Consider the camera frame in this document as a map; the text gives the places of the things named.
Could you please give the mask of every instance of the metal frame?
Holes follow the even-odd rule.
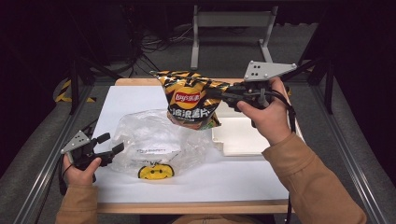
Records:
[[[373,223],[389,223],[381,208],[379,207],[379,204],[376,202],[375,196],[371,191],[371,187],[367,181],[367,178],[361,167],[356,162],[352,152],[350,151],[347,141],[342,135],[341,129],[338,126],[337,121],[332,114],[328,113],[328,108],[323,102],[324,96],[320,90],[320,86],[312,86],[311,90],[316,97],[318,105],[320,105],[320,108],[326,118],[329,127],[332,130],[336,144],[338,145],[338,150],[341,158],[343,159],[344,164],[349,171],[349,175],[351,176],[352,181],[355,184],[356,190],[361,196],[361,200],[363,201],[367,214],[369,215]]]
[[[80,102],[85,102],[87,100],[91,90],[92,86],[83,87],[79,99]],[[48,183],[50,182],[50,177],[52,173],[56,170],[56,163],[60,157],[60,151],[64,146],[64,143],[67,140],[66,137],[69,135],[73,124],[78,118],[78,115],[81,112],[83,106],[84,104],[79,104],[75,110],[75,113],[71,114],[69,118],[67,118],[67,121],[65,122],[64,127],[62,128],[61,133],[56,140],[54,147],[52,148],[52,151],[50,152],[46,162],[44,163],[43,168],[38,173],[37,179],[35,180],[35,183],[33,184],[29,195],[26,197],[26,200],[23,203],[20,212],[14,220],[15,224],[29,223],[29,221],[32,220],[31,215],[35,210],[35,207],[39,203],[40,197],[43,195],[44,190],[49,187]]]
[[[264,27],[264,38],[259,39],[262,55],[267,63],[272,63],[270,51],[268,50],[268,42],[274,27],[277,7],[273,7],[271,11],[255,11],[255,12],[213,12],[199,11],[198,6],[194,6],[193,31],[194,39],[192,43],[191,69],[198,69],[199,55],[199,27]]]

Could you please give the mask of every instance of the white table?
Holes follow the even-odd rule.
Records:
[[[158,80],[119,79],[107,94],[93,137],[113,136],[126,114],[166,107]],[[95,148],[97,153],[108,150],[109,141]],[[109,167],[100,167],[96,178],[99,213],[286,213],[289,196],[263,156],[224,157],[216,148],[207,149],[204,164],[172,178],[142,180]]]

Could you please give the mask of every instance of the person's right hand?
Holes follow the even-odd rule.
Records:
[[[81,171],[73,165],[70,166],[71,163],[69,158],[67,155],[64,155],[64,169],[70,167],[65,173],[69,185],[92,185],[93,174],[99,167],[101,161],[102,159],[96,158],[85,171]]]
[[[273,90],[282,94],[285,92],[283,82],[279,77],[271,78],[269,82]],[[263,110],[243,101],[239,101],[237,106],[242,113],[254,121],[257,130],[268,140],[270,146],[281,142],[291,134],[286,106],[277,98]]]

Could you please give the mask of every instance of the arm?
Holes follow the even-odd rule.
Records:
[[[274,90],[284,92],[278,77],[270,83]],[[303,223],[366,222],[366,215],[337,176],[295,133],[291,133],[282,102],[275,99],[264,110],[245,102],[237,105],[270,143],[262,154],[290,192],[291,204]]]
[[[69,186],[56,215],[57,224],[97,223],[97,187],[92,185],[92,176],[100,162],[100,158],[95,159],[85,171],[74,166],[66,171]],[[64,156],[64,167],[69,166],[70,161]]]

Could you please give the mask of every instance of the black and gold chip bag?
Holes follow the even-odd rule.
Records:
[[[227,90],[229,83],[211,80],[193,72],[151,72],[163,84],[168,101],[168,118],[177,125],[205,130],[220,126],[215,110],[220,99],[211,99],[205,90]]]

